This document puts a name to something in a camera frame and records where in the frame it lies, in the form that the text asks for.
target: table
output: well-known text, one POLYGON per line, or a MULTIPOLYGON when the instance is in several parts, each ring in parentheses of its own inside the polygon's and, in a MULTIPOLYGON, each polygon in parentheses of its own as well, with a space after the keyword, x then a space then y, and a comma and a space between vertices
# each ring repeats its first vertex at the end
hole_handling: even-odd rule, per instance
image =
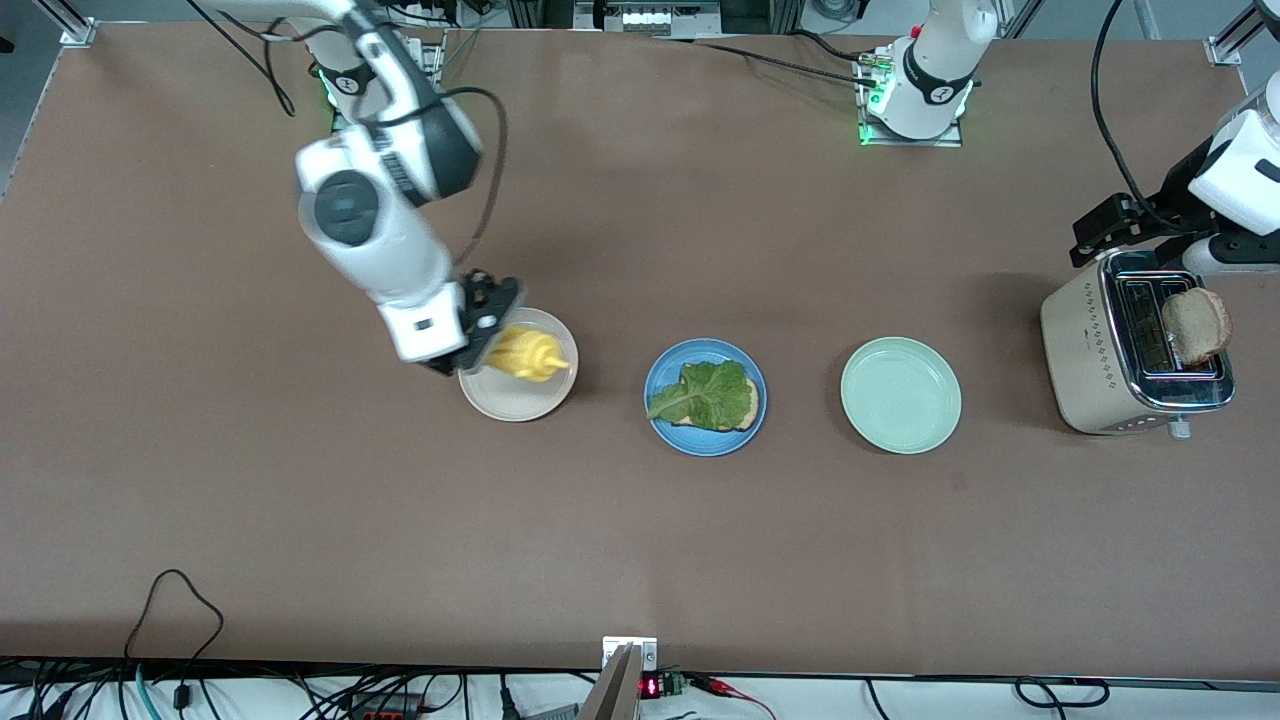
MULTIPOLYGON (((472 261, 520 275, 584 359, 561 410, 506 425, 402 366, 300 232, 291 159, 325 127, 300 49, 276 55, 288 119, 205 27, 104 27, 64 54, 0 205, 5 651, 115 655, 179 566, 227 612, 219 657, 591 666, 643 633, 707 670, 1280 679, 1276 281, 1213 283, 1240 393, 1194 441, 1056 414, 1039 302, 1071 222, 1121 188, 1089 51, 997 42, 964 149, 886 149, 858 145, 838 83, 483 33, 449 82, 497 91, 512 136, 472 261), (840 409, 845 360, 886 334, 964 388, 923 456, 840 409), (650 363, 698 336, 769 383, 760 434, 717 460, 641 411, 650 363)), ((1197 44, 1116 42, 1103 74, 1148 188, 1240 96, 1197 44)), ((486 177, 425 209, 454 250, 486 177)), ((138 655, 211 626, 177 584, 155 611, 138 655)))

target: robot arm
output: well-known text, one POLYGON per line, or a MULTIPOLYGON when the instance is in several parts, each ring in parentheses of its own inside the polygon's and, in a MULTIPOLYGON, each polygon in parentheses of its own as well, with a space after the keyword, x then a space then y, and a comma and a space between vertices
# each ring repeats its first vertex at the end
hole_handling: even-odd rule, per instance
POLYGON ((931 0, 919 32, 883 50, 890 70, 867 111, 902 137, 938 137, 964 110, 997 26, 992 0, 931 0))
POLYGON ((1179 161, 1148 204, 1112 195, 1075 222, 1071 263, 1169 237, 1156 249, 1193 273, 1280 273, 1280 72, 1226 113, 1213 136, 1179 161))
POLYGON ((321 255, 378 305, 401 360, 445 374, 479 364, 522 297, 520 283, 458 278, 417 208, 470 187, 480 138, 415 65, 370 0, 215 0, 291 18, 351 127, 298 151, 298 215, 321 255))

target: toaster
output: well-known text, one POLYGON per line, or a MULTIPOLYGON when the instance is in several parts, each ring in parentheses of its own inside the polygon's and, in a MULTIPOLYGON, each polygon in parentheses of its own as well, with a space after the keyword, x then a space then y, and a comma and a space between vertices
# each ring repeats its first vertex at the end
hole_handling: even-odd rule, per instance
POLYGON ((1161 268, 1155 252, 1112 250, 1044 300, 1044 354, 1066 424, 1111 436, 1164 425, 1187 439, 1192 415, 1231 400, 1226 352, 1183 365, 1160 315, 1166 300, 1199 286, 1193 273, 1161 268))

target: bread slice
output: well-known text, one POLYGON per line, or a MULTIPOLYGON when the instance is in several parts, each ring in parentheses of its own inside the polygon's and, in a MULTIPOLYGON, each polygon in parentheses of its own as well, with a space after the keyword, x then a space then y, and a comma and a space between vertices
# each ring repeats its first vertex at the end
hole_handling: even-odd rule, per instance
MULTIPOLYGON (((739 423, 737 425, 733 425, 732 428, 724 428, 724 427, 716 428, 717 430, 719 430, 722 433, 727 433, 730 430, 749 430, 749 429, 751 429, 751 425, 755 423, 756 415, 760 414, 760 388, 755 387, 755 383, 751 382, 751 378, 746 378, 746 384, 748 384, 748 387, 751 388, 751 409, 746 411, 746 416, 742 418, 742 421, 739 423)), ((672 423, 672 424, 673 425, 692 425, 694 421, 690 420, 689 418, 681 418, 678 421, 672 423)))
POLYGON ((1226 350, 1231 316, 1217 293, 1193 287, 1165 301, 1160 310, 1174 354, 1183 365, 1203 365, 1226 350))

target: yellow mustard bottle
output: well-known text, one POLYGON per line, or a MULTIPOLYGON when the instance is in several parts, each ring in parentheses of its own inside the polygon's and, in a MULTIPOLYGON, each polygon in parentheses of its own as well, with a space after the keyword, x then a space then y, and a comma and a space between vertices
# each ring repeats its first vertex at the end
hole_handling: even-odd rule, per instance
POLYGON ((520 325, 503 329, 485 364, 535 383, 544 383, 556 370, 568 368, 554 337, 520 325))

